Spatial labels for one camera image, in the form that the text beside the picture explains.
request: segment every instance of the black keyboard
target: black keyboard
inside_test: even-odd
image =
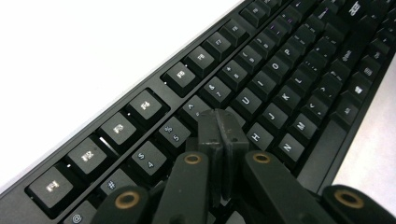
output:
[[[161,188],[202,111],[329,186],[395,54],[390,0],[245,1],[5,191],[1,223],[88,223],[115,189]],[[227,203],[211,210],[220,223]]]

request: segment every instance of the computer keyboard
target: computer keyboard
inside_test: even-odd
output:
[[[119,187],[155,189],[210,108],[320,192],[394,55],[393,3],[241,3],[7,190],[0,220],[82,223]]]

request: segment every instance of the space bar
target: space bar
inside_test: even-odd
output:
[[[315,145],[297,180],[313,192],[317,192],[332,165],[332,161],[344,142],[347,132],[331,120]]]

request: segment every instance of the keyboard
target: keyboard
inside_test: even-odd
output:
[[[78,223],[114,189],[155,189],[210,108],[320,192],[389,66],[394,20],[392,1],[241,3],[2,194],[0,220]]]

